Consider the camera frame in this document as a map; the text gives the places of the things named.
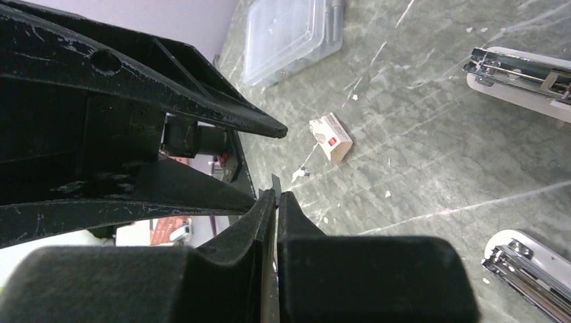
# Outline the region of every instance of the clear plastic box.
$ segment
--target clear plastic box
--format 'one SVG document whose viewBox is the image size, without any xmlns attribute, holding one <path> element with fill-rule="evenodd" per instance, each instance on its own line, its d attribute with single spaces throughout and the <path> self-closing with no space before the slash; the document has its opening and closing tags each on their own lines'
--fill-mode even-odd
<svg viewBox="0 0 571 323">
<path fill-rule="evenodd" d="M 342 44 L 343 0 L 257 0 L 248 13 L 242 80 L 272 85 Z"/>
</svg>

